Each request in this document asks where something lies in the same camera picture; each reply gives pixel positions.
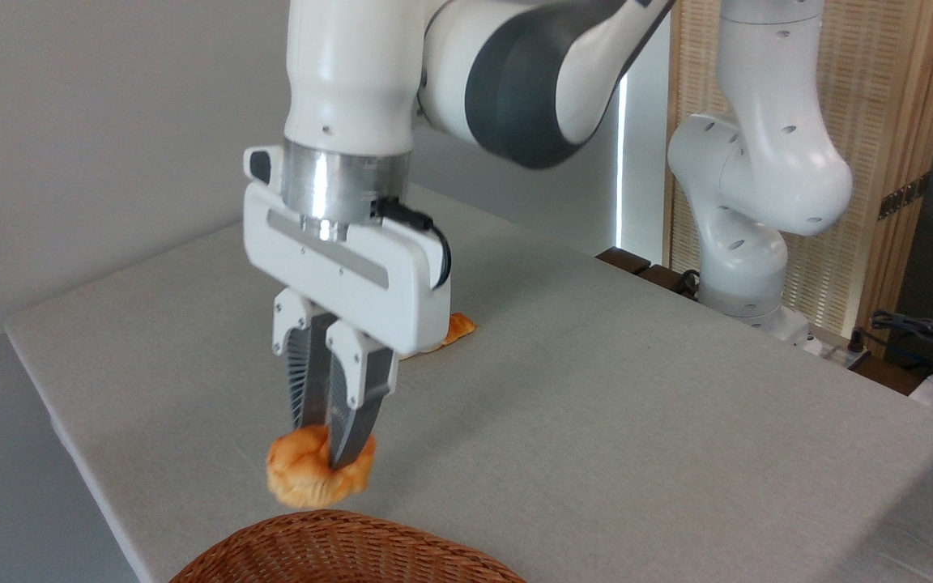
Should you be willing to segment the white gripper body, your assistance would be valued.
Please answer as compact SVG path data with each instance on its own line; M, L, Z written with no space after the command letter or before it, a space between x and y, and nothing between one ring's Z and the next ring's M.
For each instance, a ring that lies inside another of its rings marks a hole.
M396 353L437 346L450 322L441 241L391 220L349 226L343 242L309 235L299 214L282 203L282 159L278 145L243 155L249 262Z

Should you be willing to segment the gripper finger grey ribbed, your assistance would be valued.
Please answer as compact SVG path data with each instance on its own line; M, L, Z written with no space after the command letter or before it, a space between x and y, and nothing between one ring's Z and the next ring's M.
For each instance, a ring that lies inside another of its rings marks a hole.
M373 435L382 399L391 394L398 358L373 337L336 321L327 329L330 350L330 468L338 471L358 460Z
M326 423L330 348L326 332L334 314L292 289L275 296L271 350L286 364L292 428Z

